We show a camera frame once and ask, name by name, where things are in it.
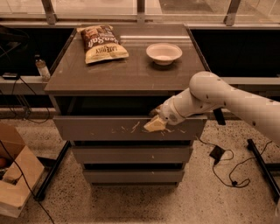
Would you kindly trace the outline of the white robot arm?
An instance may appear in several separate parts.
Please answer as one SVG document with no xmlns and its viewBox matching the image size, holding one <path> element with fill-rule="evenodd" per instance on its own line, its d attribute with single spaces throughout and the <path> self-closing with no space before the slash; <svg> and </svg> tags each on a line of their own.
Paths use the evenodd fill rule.
<svg viewBox="0 0 280 224">
<path fill-rule="evenodd" d="M 196 73 L 189 88 L 153 109 L 155 116 L 143 127 L 149 132 L 165 130 L 167 124 L 177 125 L 189 116 L 221 107 L 280 145 L 280 102 L 231 87 L 207 71 Z"/>
</svg>

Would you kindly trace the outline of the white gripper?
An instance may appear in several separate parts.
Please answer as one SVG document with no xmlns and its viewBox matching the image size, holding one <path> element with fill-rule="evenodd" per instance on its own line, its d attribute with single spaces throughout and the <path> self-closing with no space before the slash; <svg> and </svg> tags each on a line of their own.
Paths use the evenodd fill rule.
<svg viewBox="0 0 280 224">
<path fill-rule="evenodd" d="M 154 117 L 143 126 L 149 132 L 164 130 L 167 123 L 177 125 L 185 120 L 174 106 L 174 97 L 152 109 L 149 116 Z"/>
</svg>

